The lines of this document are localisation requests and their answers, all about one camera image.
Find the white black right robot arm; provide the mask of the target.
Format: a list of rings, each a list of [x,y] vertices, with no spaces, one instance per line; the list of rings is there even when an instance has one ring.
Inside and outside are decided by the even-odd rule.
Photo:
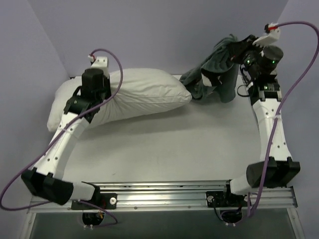
[[[269,37],[247,38],[227,47],[230,60],[241,66],[244,86],[258,126],[261,144],[260,159],[247,166],[245,173],[230,180],[230,188],[221,193],[226,205],[234,205],[239,195],[266,188],[285,187],[300,172],[300,163],[293,161],[285,139],[280,104],[283,95],[277,80],[276,67],[282,50]]]

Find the zebra and green pillowcase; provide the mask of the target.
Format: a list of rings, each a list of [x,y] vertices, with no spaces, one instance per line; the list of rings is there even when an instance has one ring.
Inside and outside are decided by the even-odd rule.
[[[222,103],[234,100],[239,65],[231,62],[227,45],[236,42],[232,34],[222,38],[208,57],[180,77],[193,100],[204,101],[215,93]]]

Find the white pillow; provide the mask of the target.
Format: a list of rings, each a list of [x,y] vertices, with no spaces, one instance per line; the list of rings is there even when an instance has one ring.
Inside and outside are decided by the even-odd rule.
[[[111,90],[118,93],[103,105],[90,123],[94,128],[112,121],[164,113],[182,107],[191,93],[173,75],[159,69],[131,68],[110,73]]]

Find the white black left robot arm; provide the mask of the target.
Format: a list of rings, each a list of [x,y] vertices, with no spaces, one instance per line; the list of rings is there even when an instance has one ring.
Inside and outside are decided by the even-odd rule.
[[[64,205],[70,200],[82,200],[89,209],[100,205],[97,188],[88,183],[63,180],[66,163],[84,130],[100,111],[102,103],[111,97],[110,79],[103,70],[89,68],[81,77],[82,84],[66,102],[58,128],[49,149],[25,170],[21,179],[32,195]]]

